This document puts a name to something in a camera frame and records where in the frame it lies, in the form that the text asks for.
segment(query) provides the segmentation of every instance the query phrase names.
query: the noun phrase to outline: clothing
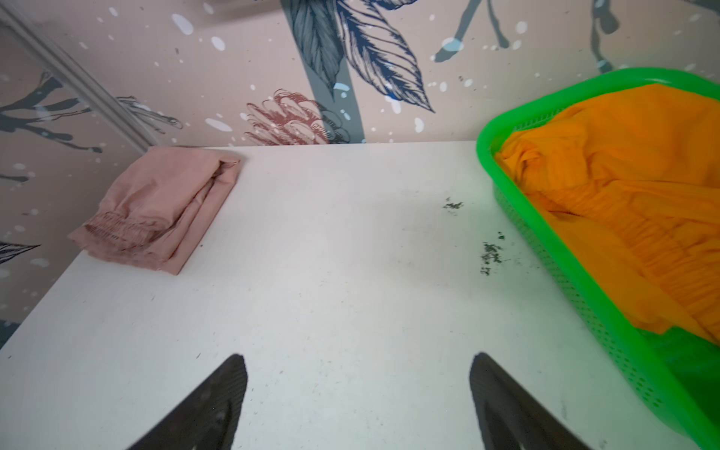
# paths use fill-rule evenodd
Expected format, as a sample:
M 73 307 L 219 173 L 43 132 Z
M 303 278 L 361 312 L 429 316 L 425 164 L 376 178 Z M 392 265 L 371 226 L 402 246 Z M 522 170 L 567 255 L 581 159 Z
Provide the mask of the clothing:
M 720 102 L 598 96 L 496 159 L 633 325 L 720 341 Z
M 69 238 L 95 258 L 177 275 L 235 185 L 239 161 L 204 148 L 152 147 Z

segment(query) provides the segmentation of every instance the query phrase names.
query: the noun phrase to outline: pink folded cloth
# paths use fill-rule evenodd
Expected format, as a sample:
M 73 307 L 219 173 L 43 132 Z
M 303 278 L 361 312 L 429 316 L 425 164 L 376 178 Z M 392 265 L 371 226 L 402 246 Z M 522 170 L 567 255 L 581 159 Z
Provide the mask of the pink folded cloth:
M 177 275 L 235 185 L 239 162 L 206 148 L 152 147 L 68 237 L 95 258 Z

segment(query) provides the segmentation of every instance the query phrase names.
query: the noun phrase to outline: floral wallpaper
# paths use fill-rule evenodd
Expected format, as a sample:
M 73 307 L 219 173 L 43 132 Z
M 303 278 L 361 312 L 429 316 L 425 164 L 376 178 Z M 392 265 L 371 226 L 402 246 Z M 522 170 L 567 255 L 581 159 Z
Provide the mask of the floral wallpaper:
M 164 145 L 474 140 L 498 114 L 600 73 L 720 76 L 716 0 L 22 7 Z M 0 319 L 17 322 L 75 256 L 64 235 L 137 156 L 49 73 L 0 51 L 12 53 L 0 60 L 0 189 L 12 194 L 0 218 L 0 283 L 12 287 L 0 289 Z
M 714 0 L 23 5 L 114 95 L 176 118 L 150 119 L 167 144 L 306 143 L 313 122 L 325 128 L 316 143 L 471 140 L 501 112 L 600 73 L 720 73 Z M 292 116 L 291 96 L 316 107 Z
M 3 32 L 0 148 L 1 346 L 78 254 L 67 234 L 139 154 Z

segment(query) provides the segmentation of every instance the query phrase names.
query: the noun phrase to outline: green basket rim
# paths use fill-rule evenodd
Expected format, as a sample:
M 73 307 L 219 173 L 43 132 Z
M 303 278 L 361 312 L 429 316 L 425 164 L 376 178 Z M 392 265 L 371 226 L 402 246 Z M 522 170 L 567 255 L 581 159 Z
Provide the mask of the green basket rim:
M 622 91 L 646 84 L 660 83 L 677 89 L 693 85 L 693 92 L 720 99 L 720 86 L 691 73 L 662 68 L 628 68 L 605 73 L 567 89 L 544 96 L 518 108 L 512 109 L 488 122 L 477 139 L 477 156 L 496 187 L 501 190 L 513 209 L 528 223 L 539 242 L 553 248 L 552 258 L 575 289 L 582 295 L 588 307 L 613 336 L 616 345 L 625 352 L 643 376 L 665 389 L 659 397 L 675 416 L 680 426 L 705 450 L 720 450 L 720 430 L 708 419 L 688 394 L 687 390 L 667 366 L 654 354 L 640 333 L 610 301 L 605 292 L 586 272 L 580 262 L 565 246 L 559 236 L 550 228 L 545 219 L 535 210 L 513 180 L 501 169 L 493 158 L 493 148 L 499 150 L 514 125 L 548 114 L 549 105 L 556 104 L 564 109 L 571 104 L 608 92 Z

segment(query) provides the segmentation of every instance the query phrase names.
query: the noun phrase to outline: red flower illustration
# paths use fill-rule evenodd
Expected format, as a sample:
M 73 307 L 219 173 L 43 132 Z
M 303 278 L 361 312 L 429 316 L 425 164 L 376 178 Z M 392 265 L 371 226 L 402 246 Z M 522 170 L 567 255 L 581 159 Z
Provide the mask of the red flower illustration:
M 248 103 L 248 109 L 253 132 L 245 136 L 258 145 L 350 142 L 340 117 L 299 92 L 278 89 L 272 100 L 264 101 L 261 107 Z

